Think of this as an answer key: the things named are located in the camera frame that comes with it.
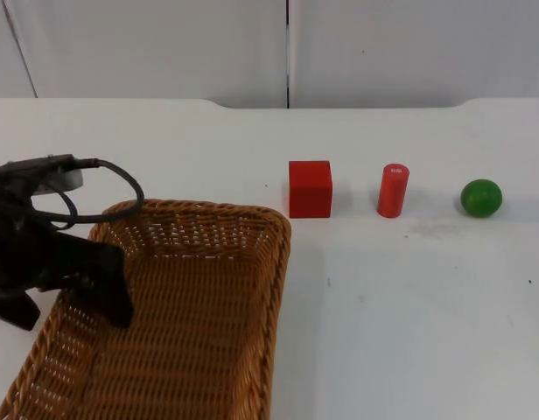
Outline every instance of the wicker basket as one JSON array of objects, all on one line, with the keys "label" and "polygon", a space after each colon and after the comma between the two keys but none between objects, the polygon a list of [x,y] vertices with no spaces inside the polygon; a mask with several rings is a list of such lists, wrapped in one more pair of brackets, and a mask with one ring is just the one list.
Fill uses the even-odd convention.
[{"label": "wicker basket", "polygon": [[269,418],[289,222],[262,207],[148,200],[90,238],[126,253],[131,328],[60,294],[0,419]]}]

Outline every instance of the red cylinder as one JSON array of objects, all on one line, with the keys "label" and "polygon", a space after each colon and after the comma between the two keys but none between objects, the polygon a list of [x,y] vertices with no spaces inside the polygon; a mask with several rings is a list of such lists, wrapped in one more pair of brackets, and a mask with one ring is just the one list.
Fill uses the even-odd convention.
[{"label": "red cylinder", "polygon": [[387,164],[382,172],[381,193],[376,211],[382,217],[398,217],[408,186],[410,170],[403,164]]}]

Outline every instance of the white wall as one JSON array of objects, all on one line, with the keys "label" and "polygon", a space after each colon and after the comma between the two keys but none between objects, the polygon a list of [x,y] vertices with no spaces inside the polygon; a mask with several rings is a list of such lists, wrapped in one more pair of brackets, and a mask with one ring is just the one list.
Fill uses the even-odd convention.
[{"label": "white wall", "polygon": [[33,97],[15,39],[0,0],[0,97]]},{"label": "white wall", "polygon": [[284,0],[7,0],[40,97],[286,103]]},{"label": "white wall", "polygon": [[292,107],[539,96],[539,0],[291,0],[290,45]]}]

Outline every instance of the basket rim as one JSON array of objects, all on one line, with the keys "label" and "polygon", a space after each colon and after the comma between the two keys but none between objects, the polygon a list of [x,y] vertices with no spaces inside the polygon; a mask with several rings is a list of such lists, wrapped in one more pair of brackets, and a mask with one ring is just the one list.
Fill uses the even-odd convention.
[{"label": "basket rim", "polygon": [[[133,205],[134,200],[123,201],[107,208],[104,213],[113,213],[130,207]],[[270,285],[271,301],[269,307],[266,308],[268,316],[265,324],[262,326],[264,329],[263,354],[260,359],[261,363],[265,365],[262,368],[262,378],[260,387],[260,397],[264,402],[260,407],[260,418],[269,418],[270,415],[270,398],[271,398],[271,382],[273,374],[273,351],[276,345],[276,332],[277,326],[271,328],[270,320],[275,319],[277,322],[277,316],[279,308],[281,306],[281,295],[284,287],[285,272],[287,270],[287,263],[289,259],[289,253],[291,251],[291,224],[289,221],[279,213],[277,210],[264,207],[264,206],[243,206],[233,204],[216,204],[209,201],[193,201],[193,200],[175,200],[175,199],[146,199],[143,203],[143,208],[140,213],[133,217],[139,217],[140,214],[146,213],[173,213],[175,210],[179,210],[182,214],[219,214],[221,216],[246,216],[255,215],[268,222],[272,222],[279,227],[283,232],[283,241],[281,241],[279,247],[279,256],[276,262],[275,275]],[[110,223],[98,223],[95,224],[89,233],[88,239],[96,241],[100,240],[109,229]],[[56,336],[57,331],[60,329],[62,321],[66,316],[66,312],[63,308],[65,304],[64,292],[61,292],[55,303],[50,310],[42,329],[38,333],[37,338],[32,345],[31,351],[28,354],[23,366],[21,367],[17,377],[10,385],[10,388],[0,405],[0,419],[2,418],[16,418],[20,405],[25,400],[26,394],[32,385],[36,374],[41,369],[48,353],[51,348],[51,344]],[[263,412],[264,405],[266,405],[266,412]]]}]

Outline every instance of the lime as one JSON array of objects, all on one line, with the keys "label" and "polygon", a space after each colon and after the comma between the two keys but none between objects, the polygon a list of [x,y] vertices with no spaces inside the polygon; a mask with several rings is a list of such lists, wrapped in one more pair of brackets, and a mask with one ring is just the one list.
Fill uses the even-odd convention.
[{"label": "lime", "polygon": [[476,179],[466,185],[460,194],[462,207],[473,217],[488,217],[503,202],[501,189],[489,179]]}]

